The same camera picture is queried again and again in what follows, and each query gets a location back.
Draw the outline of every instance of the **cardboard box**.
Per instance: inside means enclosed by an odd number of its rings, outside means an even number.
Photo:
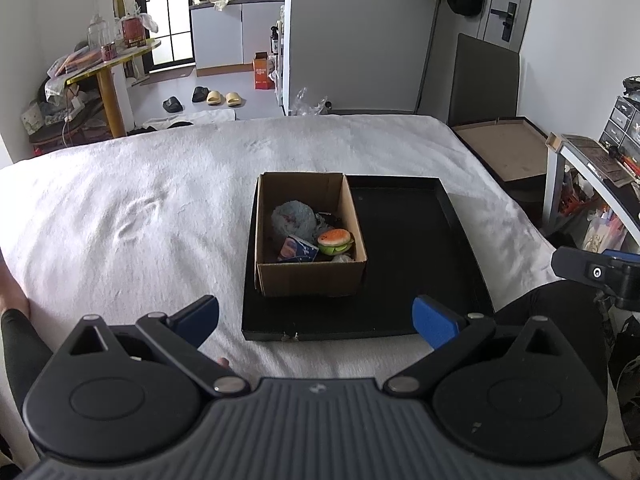
[[[354,261],[277,263],[271,213],[290,200],[332,213],[353,235]],[[341,173],[263,173],[258,179],[255,229],[255,286],[267,298],[352,296],[362,281],[367,252],[346,177]]]
[[[498,182],[546,175],[546,136],[518,117],[453,128]]]
[[[269,78],[273,72],[273,60],[266,52],[256,52],[254,59],[254,81],[256,90],[272,90],[275,83]]]

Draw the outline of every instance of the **bed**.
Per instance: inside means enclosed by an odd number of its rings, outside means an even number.
[[[320,116],[185,126],[70,148],[0,171],[0,247],[52,347],[82,314],[129,324],[203,294],[220,324],[201,350],[261,376],[375,376],[430,351],[419,336],[296,344],[241,334],[244,263],[263,171],[441,179],[496,308],[556,279],[552,247],[441,122]],[[36,455],[6,381],[0,427],[22,465]]]

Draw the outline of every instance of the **beige slipper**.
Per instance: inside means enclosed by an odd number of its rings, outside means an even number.
[[[212,90],[207,95],[207,104],[208,105],[219,105],[222,102],[222,95],[217,90]]]
[[[226,104],[229,106],[238,106],[242,104],[242,98],[236,92],[229,92],[226,95]]]

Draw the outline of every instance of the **bottle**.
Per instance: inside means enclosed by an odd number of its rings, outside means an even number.
[[[271,27],[271,53],[276,56],[279,54],[278,27]]]

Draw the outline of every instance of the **floor mat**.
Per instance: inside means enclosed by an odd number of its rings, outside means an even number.
[[[180,79],[188,77],[193,72],[195,65],[181,66],[179,68],[173,68],[171,70],[163,70],[162,72],[154,72],[149,74],[149,78],[145,79],[140,86],[151,85],[153,83],[159,83],[161,81],[170,81],[171,79]]]

